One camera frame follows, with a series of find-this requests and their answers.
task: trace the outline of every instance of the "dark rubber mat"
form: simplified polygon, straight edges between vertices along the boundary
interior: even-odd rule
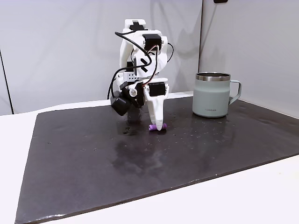
[[[207,119],[192,113],[192,97],[168,99],[161,132],[148,131],[146,110],[39,114],[15,223],[99,210],[299,153],[298,119],[240,100],[228,116]]]

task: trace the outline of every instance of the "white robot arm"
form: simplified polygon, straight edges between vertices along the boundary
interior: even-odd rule
[[[122,116],[131,104],[140,108],[147,103],[152,124],[150,130],[166,128],[163,103],[168,98],[167,78],[158,73],[167,64],[167,37],[158,30],[145,29],[144,20],[125,20],[116,82],[119,91],[112,93],[111,106]]]

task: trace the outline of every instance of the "white table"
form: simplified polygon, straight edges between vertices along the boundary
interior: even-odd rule
[[[172,93],[170,98],[192,96]],[[0,116],[2,224],[14,223],[36,116],[40,112],[109,105],[109,100],[58,105]],[[299,156],[51,224],[299,223]]]

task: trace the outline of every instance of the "gray wall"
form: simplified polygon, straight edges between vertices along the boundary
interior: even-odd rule
[[[14,110],[105,99],[128,18],[162,31],[175,54],[160,73],[193,88],[201,0],[0,0],[0,44]]]
[[[298,9],[297,0],[204,0],[199,70],[230,73],[242,99],[299,118]]]
[[[11,109],[2,68],[2,61],[0,58],[0,115],[7,114],[11,114]]]

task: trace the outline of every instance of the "small purple cylinder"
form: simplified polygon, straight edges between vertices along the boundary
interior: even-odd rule
[[[167,124],[163,123],[162,125],[162,130],[167,128]],[[156,125],[149,125],[149,130],[150,131],[156,131],[157,130],[157,126]]]

